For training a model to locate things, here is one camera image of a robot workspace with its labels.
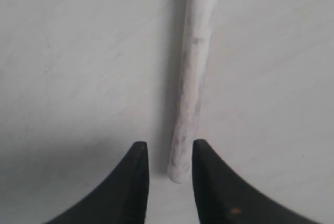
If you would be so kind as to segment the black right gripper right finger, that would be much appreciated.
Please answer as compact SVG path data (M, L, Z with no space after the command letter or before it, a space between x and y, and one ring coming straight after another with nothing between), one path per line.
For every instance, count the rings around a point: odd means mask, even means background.
M204 139L193 142L192 182L200 223L313 223L249 185Z

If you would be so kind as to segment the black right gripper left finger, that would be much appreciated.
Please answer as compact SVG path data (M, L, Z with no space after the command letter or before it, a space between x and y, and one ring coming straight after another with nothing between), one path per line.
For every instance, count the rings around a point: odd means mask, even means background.
M48 223L145 223L148 195L148 147L135 142L100 185Z

